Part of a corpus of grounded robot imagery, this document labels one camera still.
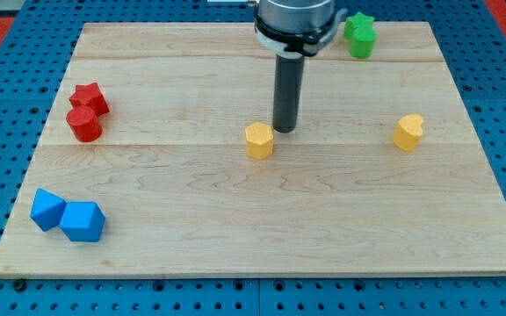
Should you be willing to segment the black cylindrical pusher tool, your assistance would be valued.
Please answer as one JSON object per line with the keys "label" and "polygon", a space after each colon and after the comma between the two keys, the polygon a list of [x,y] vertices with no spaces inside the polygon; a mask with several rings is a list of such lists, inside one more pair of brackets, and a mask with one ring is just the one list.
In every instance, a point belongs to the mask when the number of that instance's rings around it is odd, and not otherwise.
{"label": "black cylindrical pusher tool", "polygon": [[272,126],[280,133],[292,132],[297,124],[304,57],[276,57]]}

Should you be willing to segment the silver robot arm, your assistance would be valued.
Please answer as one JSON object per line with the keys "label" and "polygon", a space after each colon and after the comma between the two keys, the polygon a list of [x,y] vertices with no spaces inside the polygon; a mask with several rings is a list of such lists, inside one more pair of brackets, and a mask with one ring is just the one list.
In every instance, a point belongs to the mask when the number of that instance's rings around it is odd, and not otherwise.
{"label": "silver robot arm", "polygon": [[348,11],[334,0],[259,0],[255,33],[276,55],[272,127],[290,133],[297,125],[306,58],[316,56],[336,36]]}

